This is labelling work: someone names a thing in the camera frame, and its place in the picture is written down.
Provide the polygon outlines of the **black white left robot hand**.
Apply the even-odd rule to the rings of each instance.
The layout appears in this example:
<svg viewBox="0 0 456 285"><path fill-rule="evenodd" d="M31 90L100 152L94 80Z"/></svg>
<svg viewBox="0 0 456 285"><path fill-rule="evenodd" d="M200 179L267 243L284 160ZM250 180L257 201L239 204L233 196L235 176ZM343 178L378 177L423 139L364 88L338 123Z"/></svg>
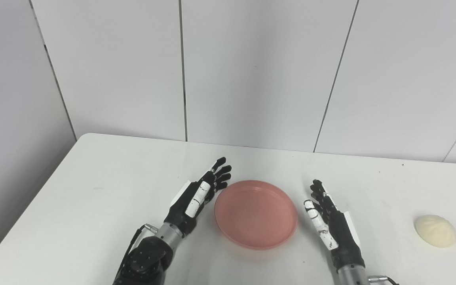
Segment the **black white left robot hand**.
<svg viewBox="0 0 456 285"><path fill-rule="evenodd" d="M232 166L226 164L226 157L221 157L198 181L186 182L163 222L178 229L181 238L188 236L195 229L197 218L205 205L219 191L228 187L231 171Z"/></svg>

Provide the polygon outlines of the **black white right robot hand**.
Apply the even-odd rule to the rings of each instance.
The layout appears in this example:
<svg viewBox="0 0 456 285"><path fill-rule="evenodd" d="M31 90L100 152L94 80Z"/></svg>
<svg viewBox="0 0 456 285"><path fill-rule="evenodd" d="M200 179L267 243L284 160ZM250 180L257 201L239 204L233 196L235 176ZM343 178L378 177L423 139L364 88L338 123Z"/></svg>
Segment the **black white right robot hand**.
<svg viewBox="0 0 456 285"><path fill-rule="evenodd" d="M311 199L304 201L304 208L320 239L331 253L336 270L345 266L365 268L361 249L353 237L347 213L339 211L322 181L313 180Z"/></svg>

